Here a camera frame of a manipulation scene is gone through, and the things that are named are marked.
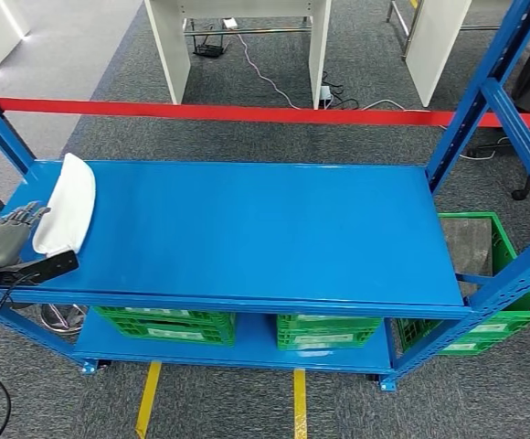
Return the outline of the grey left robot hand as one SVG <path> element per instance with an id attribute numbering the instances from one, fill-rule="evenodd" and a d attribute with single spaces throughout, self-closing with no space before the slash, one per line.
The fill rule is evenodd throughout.
<path id="1" fill-rule="evenodd" d="M 0 217 L 0 268 L 15 264 L 32 231 L 51 209 L 31 201 Z"/>

